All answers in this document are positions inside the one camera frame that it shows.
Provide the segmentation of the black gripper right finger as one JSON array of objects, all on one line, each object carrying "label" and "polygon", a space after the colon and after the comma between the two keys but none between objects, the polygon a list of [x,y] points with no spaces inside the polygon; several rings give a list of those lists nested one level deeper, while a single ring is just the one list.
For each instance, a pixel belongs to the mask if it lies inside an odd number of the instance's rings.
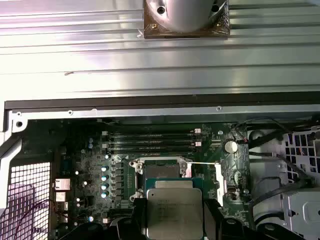
[{"label": "black gripper right finger", "polygon": [[301,240],[302,237],[275,223],[262,223],[252,230],[234,218],[225,218],[215,199],[203,202],[204,233],[209,240]]}]

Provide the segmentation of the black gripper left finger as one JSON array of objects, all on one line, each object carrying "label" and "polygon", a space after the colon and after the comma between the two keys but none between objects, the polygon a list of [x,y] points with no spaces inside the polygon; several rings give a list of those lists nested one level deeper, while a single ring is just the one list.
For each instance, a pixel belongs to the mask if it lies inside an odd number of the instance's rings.
[{"label": "black gripper left finger", "polygon": [[106,227],[87,222],[62,236],[62,240],[145,240],[143,228],[147,225],[147,200],[137,198],[130,216],[118,217]]}]

